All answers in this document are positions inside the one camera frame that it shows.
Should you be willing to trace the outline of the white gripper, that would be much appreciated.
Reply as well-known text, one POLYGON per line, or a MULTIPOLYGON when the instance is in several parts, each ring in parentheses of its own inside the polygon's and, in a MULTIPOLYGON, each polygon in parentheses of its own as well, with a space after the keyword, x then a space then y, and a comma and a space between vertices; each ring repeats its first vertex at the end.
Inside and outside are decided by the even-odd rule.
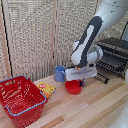
MULTIPOLYGON (((94 77, 97 75, 97 69, 96 66, 93 65, 90 67, 89 65, 81 68, 80 70, 77 70, 76 68, 67 68, 65 70, 66 73, 66 80, 72 81, 72 80, 78 80, 83 78, 89 78, 94 77)), ((84 86, 84 80, 79 80, 79 87, 84 86)))

